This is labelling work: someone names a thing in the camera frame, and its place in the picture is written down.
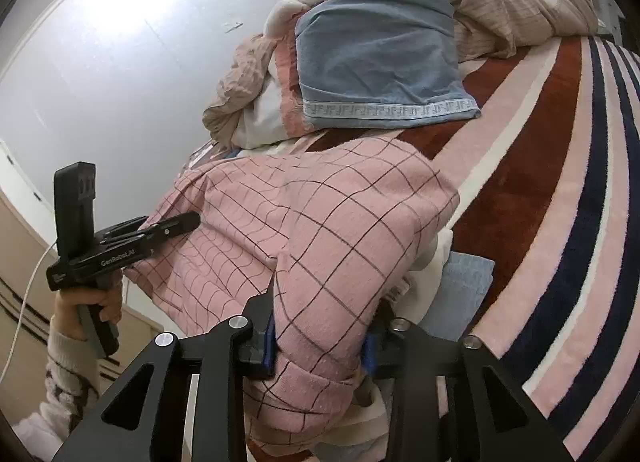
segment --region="finger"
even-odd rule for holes
[[[116,269],[115,271],[113,271],[111,273],[111,285],[118,285],[120,284],[122,286],[122,270],[121,269]]]
[[[104,299],[100,302],[104,307],[116,305],[122,306],[122,290],[119,287],[111,287],[104,292]]]
[[[58,294],[62,303],[70,307],[74,305],[93,305],[100,303],[104,299],[104,291],[92,289],[91,287],[60,289]]]
[[[116,324],[122,318],[122,309],[118,307],[104,307],[100,311],[100,321],[111,321]]]

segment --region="pink plaid blanket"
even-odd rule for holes
[[[200,227],[126,274],[189,335],[240,314],[274,274],[276,377],[245,382],[247,433],[272,454],[297,452],[347,410],[380,298],[457,204],[391,137],[212,162],[178,178],[148,220],[195,209]]]

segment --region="fabric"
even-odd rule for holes
[[[276,153],[297,153],[305,152],[315,141],[320,139],[326,130],[313,132],[303,137],[286,139],[273,145],[263,145],[254,149],[229,149],[222,143],[216,143],[209,140],[203,146],[195,150],[182,166],[180,175],[184,174],[188,169],[199,168],[206,163],[219,161],[220,159],[230,159],[233,157],[249,157],[251,155],[275,155]]]
[[[492,260],[452,252],[420,327],[431,336],[458,341],[494,281],[493,270]]]
[[[306,13],[312,7],[325,0],[279,0],[269,13],[264,24],[264,35],[267,38],[278,40],[284,38],[287,28],[292,20],[300,14]]]
[[[297,452],[349,408],[380,298],[456,204],[414,147],[384,135],[209,163],[147,222],[195,209],[200,227],[126,275],[193,335],[240,314],[275,273],[276,377],[245,382],[246,432],[273,454]]]
[[[456,251],[495,261],[473,333],[592,462],[640,392],[640,58],[555,38],[463,84],[481,118],[399,139],[458,187]],[[352,137],[332,129],[312,148]]]
[[[552,36],[595,34],[588,0],[449,0],[455,7],[458,60],[512,56]]]
[[[446,0],[329,0],[296,25],[315,128],[406,128],[479,114],[462,88]]]
[[[316,130],[303,114],[294,29],[305,12],[323,1],[281,0],[268,17],[264,36],[254,37],[265,40],[245,42],[238,49],[236,64],[221,80],[203,118],[213,139],[228,149],[248,149]],[[520,46],[552,36],[594,34],[598,27],[588,0],[448,1],[454,7],[459,62],[487,54],[508,58]],[[240,74],[243,67],[246,78]]]
[[[422,269],[414,269],[412,266],[398,284],[404,285],[405,289],[397,285],[395,290],[392,289],[393,295],[385,296],[393,303],[394,313],[398,317],[404,317],[417,325],[427,314],[442,281],[443,268],[449,259],[452,239],[451,230],[440,231],[429,263]]]
[[[341,438],[344,430],[349,426],[335,428],[331,434],[328,434],[322,442],[316,444],[312,452],[321,462],[379,462],[384,460],[386,454],[386,442],[388,440],[388,425],[391,421],[391,390],[392,386],[387,387],[389,391],[381,392],[380,389],[372,384],[371,395],[373,404],[361,410],[369,411],[374,408],[378,415],[376,418],[364,422],[357,431],[362,434],[362,439],[353,435],[347,435],[346,439]]]
[[[370,405],[364,406],[354,398],[351,406],[335,428],[322,436],[322,444],[335,447],[353,447],[388,434],[390,410],[385,406],[385,397],[382,395],[380,387],[367,377],[360,389],[368,394]]]
[[[274,40],[254,35],[236,49],[231,69],[218,83],[216,97],[202,116],[204,126],[217,142],[231,147],[242,109],[262,90],[275,45]]]
[[[14,426],[27,451],[44,462],[52,460],[98,398],[97,362],[85,341],[70,339],[52,327],[47,352],[47,401],[40,405],[39,413]]]

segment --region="black clamp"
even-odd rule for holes
[[[47,268],[52,291],[67,287],[110,286],[110,273],[149,258],[163,242],[189,233],[200,225],[200,215],[189,211],[140,230],[146,217],[94,233],[95,165],[76,163],[54,176],[54,206],[58,233],[58,261]],[[79,305],[82,328],[98,358],[119,348],[118,329],[100,321],[99,305]]]
[[[193,462],[246,462],[242,378],[273,378],[273,296],[182,340],[162,333],[127,367],[62,445],[54,462],[177,462],[191,375],[200,383]],[[572,462],[522,388],[475,336],[458,343],[393,317],[386,302],[370,334],[375,378],[394,379],[386,462]],[[438,414],[446,378],[449,426]]]

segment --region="blue towel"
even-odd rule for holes
[[[317,128],[407,128],[479,115],[462,86],[447,0],[328,0],[296,25]]]
[[[452,252],[420,327],[429,335],[458,341],[494,281],[494,265],[493,260]]]

